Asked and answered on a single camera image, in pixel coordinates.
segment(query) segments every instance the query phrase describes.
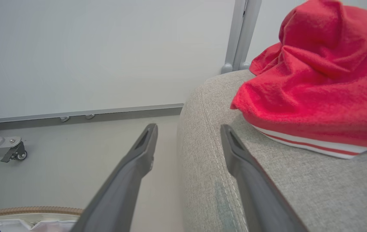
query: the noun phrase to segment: red velvet fabric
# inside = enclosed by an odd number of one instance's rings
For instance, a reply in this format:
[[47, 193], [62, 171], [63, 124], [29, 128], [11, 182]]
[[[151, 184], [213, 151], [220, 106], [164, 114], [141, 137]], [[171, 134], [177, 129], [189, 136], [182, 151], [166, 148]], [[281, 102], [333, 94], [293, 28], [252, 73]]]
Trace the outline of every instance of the red velvet fabric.
[[309, 0], [256, 57], [231, 109], [257, 127], [367, 147], [367, 10]]

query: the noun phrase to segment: wheel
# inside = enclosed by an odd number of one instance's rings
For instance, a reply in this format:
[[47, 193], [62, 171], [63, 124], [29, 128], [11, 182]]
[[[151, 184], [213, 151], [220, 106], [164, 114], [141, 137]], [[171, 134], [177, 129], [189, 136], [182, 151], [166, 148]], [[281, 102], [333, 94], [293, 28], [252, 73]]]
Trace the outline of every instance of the wheel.
[[18, 155], [16, 156], [16, 160], [22, 161], [22, 160], [25, 160], [25, 159], [26, 159], [26, 157], [27, 157], [27, 151], [24, 151], [24, 153], [23, 153], [23, 154], [18, 154]]

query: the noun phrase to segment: stitching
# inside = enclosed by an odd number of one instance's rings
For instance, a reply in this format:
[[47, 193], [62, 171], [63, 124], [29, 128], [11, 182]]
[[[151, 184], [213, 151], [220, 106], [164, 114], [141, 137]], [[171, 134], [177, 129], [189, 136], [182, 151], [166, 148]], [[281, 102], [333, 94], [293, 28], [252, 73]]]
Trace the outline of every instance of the stitching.
[[[202, 94], [203, 94], [203, 92], [201, 91], [202, 104], [203, 104], [203, 103], [204, 103], [204, 101], [203, 101], [203, 95], [202, 95]], [[204, 109], [206, 110], [206, 112], [208, 113], [208, 118], [210, 118], [209, 111], [208, 111], [208, 109], [204, 106], [204, 104], [203, 104], [203, 108], [204, 108]], [[212, 126], [212, 131], [214, 132], [215, 137], [217, 138], [217, 134], [216, 134], [216, 131], [213, 129], [214, 127], [213, 127], [212, 122], [211, 122], [211, 121], [209, 121], [209, 123], [210, 123], [210, 125]], [[222, 144], [220, 143], [219, 139], [217, 140], [217, 143], [219, 144], [219, 147], [222, 147]], [[218, 150], [220, 150], [220, 153], [222, 154], [222, 156], [224, 156], [222, 149], [218, 149]], [[247, 225], [246, 225], [246, 221], [245, 221], [244, 211], [242, 210], [241, 204], [239, 203], [239, 198], [238, 198], [238, 194], [236, 194], [235, 185], [234, 185], [234, 183], [233, 183], [233, 181], [232, 181], [232, 178], [230, 177], [229, 179], [230, 179], [230, 181], [231, 181], [231, 183], [232, 183], [232, 188], [234, 189], [234, 193], [235, 193], [235, 196], [236, 196], [236, 202], [238, 203], [238, 206], [239, 206], [239, 208], [241, 209], [242, 220], [243, 220], [243, 222], [244, 222], [244, 226], [245, 226], [245, 228], [246, 228], [246, 231], [248, 231], [248, 227], [247, 227]]]
[[[200, 95], [201, 95], [202, 108], [203, 108], [203, 109], [206, 109], [206, 108], [205, 108], [205, 105], [204, 105], [203, 86], [202, 86], [202, 85], [200, 86]], [[208, 136], [209, 136], [210, 145], [212, 146], [212, 148], [214, 148], [214, 145], [213, 145], [213, 143], [212, 143], [212, 138], [210, 137], [210, 133], [208, 133]], [[228, 193], [226, 192], [225, 182], [223, 181], [223, 175], [222, 175], [222, 172], [221, 172], [221, 170], [220, 170], [219, 162], [218, 162], [218, 160], [217, 160], [216, 153], [214, 152], [213, 154], [214, 154], [214, 156], [215, 156], [216, 165], [217, 165], [217, 168], [218, 168], [218, 170], [219, 170], [220, 179], [222, 180], [222, 185], [223, 185], [223, 189], [224, 189], [224, 191], [225, 191], [226, 200], [228, 201], [228, 206], [229, 206], [229, 210], [230, 210], [230, 213], [231, 213], [231, 216], [232, 216], [232, 221], [233, 221], [233, 223], [234, 223], [234, 228], [235, 228], [235, 231], [236, 231], [236, 232], [238, 232], [238, 230], [237, 230], [237, 228], [236, 228], [235, 217], [234, 217], [234, 215], [233, 215], [233, 210], [232, 210], [231, 204], [230, 204], [230, 202], [229, 202]]]

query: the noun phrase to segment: gray sofa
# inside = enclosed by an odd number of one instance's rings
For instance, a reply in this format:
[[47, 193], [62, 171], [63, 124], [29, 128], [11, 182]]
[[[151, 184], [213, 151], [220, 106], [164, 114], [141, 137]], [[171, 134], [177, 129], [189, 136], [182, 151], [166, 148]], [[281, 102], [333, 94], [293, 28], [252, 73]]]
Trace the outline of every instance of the gray sofa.
[[178, 156], [186, 231], [247, 231], [236, 180], [226, 169], [220, 125], [234, 128], [309, 231], [367, 231], [367, 153], [344, 160], [266, 138], [229, 105], [249, 70], [207, 80], [180, 115]]

